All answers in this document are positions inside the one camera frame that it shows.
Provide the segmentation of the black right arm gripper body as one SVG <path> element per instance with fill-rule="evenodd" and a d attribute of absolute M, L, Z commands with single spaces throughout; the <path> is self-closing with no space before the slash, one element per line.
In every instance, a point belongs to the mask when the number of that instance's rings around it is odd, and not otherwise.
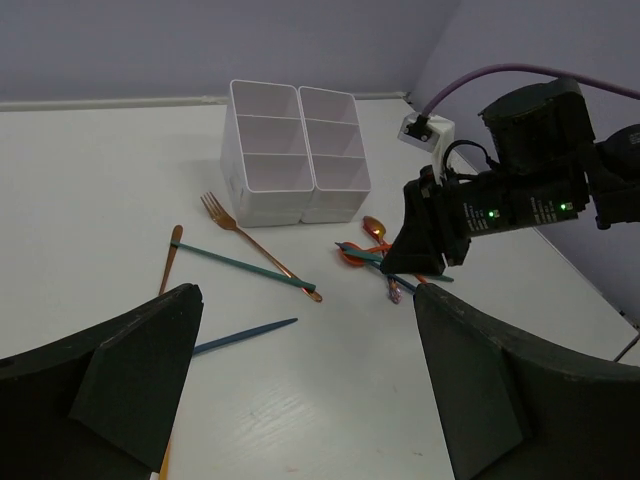
<path fill-rule="evenodd" d="M 587 182 L 572 167 L 531 175 L 454 173 L 422 186 L 434 243 L 449 266 L 461 265 L 471 239 L 574 220 L 589 203 Z"/>

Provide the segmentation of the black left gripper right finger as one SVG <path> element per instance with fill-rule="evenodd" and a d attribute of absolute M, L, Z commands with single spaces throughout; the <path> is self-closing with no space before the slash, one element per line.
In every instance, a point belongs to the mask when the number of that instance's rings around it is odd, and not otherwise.
<path fill-rule="evenodd" d="M 561 347 L 433 284 L 414 306 L 455 478 L 638 478 L 638 367 Z"/>

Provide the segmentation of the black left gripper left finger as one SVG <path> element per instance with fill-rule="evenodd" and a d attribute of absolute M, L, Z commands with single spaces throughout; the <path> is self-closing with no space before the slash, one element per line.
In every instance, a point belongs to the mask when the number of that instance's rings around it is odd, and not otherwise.
<path fill-rule="evenodd" d="M 148 479 L 160 471 L 202 293 L 183 284 L 1 361 L 4 479 Z"/>

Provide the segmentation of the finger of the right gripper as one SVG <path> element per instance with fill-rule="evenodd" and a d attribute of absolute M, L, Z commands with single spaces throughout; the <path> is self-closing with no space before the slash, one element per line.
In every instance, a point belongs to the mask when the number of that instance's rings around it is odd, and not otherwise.
<path fill-rule="evenodd" d="M 446 213 L 434 177 L 420 177 L 404 189 L 402 227 L 381 262 L 385 274 L 444 273 Z"/>

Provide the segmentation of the orange chopstick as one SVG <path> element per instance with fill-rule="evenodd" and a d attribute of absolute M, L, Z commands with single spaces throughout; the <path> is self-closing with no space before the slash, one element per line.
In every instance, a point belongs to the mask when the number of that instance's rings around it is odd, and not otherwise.
<path fill-rule="evenodd" d="M 164 458 L 162 461 L 162 465 L 160 468 L 160 471 L 158 473 L 158 480 L 167 480 L 168 479 L 168 471 L 169 471 L 169 460 L 170 460 L 170 450 L 171 450 L 171 443 L 167 444 L 167 448 L 165 450 L 164 453 Z"/>

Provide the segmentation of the dark blue fork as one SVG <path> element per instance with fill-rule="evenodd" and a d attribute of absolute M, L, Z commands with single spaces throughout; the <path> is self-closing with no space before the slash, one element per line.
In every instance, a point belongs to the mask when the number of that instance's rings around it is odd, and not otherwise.
<path fill-rule="evenodd" d="M 286 320 L 280 320 L 277 322 L 260 325 L 248 330 L 244 330 L 241 332 L 234 333 L 232 335 L 228 335 L 216 340 L 212 340 L 201 345 L 198 345 L 193 350 L 193 356 L 198 356 L 205 354 L 207 352 L 224 348 L 226 346 L 232 345 L 234 343 L 239 343 L 243 341 L 247 341 L 249 339 L 267 334 L 269 332 L 284 328 L 286 326 L 292 325 L 298 321 L 297 318 L 290 318 Z"/>

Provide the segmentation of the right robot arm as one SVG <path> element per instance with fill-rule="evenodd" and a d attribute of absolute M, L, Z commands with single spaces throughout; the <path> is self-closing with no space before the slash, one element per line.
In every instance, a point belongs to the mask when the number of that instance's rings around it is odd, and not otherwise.
<path fill-rule="evenodd" d="M 404 188 L 403 226 L 380 268 L 439 275 L 475 237 L 573 220 L 639 218 L 639 129 L 598 141 L 570 77 L 510 92 L 481 112 L 488 168 L 425 167 Z M 458 479 L 635 479 L 639 371 L 561 347 L 437 286 L 414 296 L 422 348 Z"/>

